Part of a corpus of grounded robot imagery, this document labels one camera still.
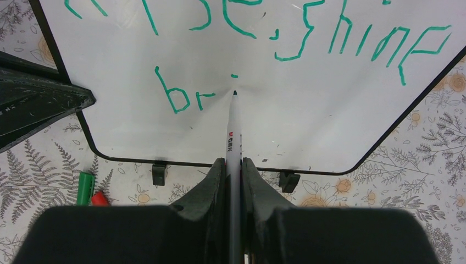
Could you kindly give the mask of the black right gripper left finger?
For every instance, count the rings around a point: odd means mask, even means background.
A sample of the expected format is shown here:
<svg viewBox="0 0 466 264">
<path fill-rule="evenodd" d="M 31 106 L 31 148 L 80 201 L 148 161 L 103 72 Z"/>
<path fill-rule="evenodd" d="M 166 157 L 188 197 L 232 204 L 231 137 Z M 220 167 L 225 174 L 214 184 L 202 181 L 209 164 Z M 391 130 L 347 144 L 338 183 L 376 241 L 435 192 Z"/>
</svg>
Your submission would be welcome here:
<svg viewBox="0 0 466 264">
<path fill-rule="evenodd" d="M 59 206 L 35 221 L 15 263 L 225 263 L 225 160 L 169 205 Z"/>
</svg>

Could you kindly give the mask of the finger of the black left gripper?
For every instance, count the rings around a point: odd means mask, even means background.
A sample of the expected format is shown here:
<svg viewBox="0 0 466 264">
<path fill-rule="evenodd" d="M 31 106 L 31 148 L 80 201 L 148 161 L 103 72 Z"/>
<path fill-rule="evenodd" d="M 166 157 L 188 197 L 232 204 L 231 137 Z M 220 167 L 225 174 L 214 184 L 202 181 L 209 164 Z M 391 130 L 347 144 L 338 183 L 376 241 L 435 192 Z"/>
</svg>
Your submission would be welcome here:
<svg viewBox="0 0 466 264">
<path fill-rule="evenodd" d="M 95 102 L 57 70 L 1 52 L 1 152 Z"/>
</svg>

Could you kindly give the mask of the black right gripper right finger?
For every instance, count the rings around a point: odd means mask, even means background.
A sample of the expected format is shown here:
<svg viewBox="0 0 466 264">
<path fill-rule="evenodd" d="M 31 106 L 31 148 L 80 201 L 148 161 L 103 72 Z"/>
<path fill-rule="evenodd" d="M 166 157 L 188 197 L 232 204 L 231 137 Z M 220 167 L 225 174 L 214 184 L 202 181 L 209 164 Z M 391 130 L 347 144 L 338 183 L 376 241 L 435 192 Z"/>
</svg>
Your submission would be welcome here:
<svg viewBox="0 0 466 264">
<path fill-rule="evenodd" d="M 428 237 L 404 210 L 298 207 L 242 162 L 249 263 L 437 263 Z"/>
</svg>

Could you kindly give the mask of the green marker pen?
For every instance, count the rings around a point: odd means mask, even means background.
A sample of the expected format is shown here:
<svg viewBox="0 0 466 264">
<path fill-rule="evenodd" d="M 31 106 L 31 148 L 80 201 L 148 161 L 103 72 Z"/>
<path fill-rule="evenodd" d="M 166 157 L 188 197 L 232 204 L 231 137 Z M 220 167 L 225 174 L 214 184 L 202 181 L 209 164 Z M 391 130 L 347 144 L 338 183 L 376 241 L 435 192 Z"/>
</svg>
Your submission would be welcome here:
<svg viewBox="0 0 466 264">
<path fill-rule="evenodd" d="M 241 128 L 237 91 L 230 102 L 225 156 L 229 179 L 229 263 L 244 261 L 241 251 Z"/>
</svg>

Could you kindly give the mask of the green marker cap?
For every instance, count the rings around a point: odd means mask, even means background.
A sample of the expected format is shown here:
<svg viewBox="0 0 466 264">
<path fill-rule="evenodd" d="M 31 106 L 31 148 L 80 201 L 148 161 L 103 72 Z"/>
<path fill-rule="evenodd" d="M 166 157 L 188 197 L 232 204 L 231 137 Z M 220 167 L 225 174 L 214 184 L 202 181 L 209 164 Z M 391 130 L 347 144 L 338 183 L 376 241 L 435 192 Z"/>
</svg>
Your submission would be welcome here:
<svg viewBox="0 0 466 264">
<path fill-rule="evenodd" d="M 95 185 L 95 176 L 88 172 L 80 172 L 76 204 L 87 206 L 91 203 Z"/>
</svg>

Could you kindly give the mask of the white whiteboard black frame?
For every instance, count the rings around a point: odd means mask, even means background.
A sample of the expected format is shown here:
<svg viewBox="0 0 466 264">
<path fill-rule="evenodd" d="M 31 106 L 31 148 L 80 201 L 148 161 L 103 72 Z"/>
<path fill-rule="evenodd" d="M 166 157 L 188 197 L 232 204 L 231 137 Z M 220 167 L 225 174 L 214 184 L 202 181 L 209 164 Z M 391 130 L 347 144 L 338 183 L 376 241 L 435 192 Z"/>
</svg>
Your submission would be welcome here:
<svg viewBox="0 0 466 264">
<path fill-rule="evenodd" d="M 465 1 L 36 1 L 101 157 L 346 173 L 465 51 Z"/>
</svg>

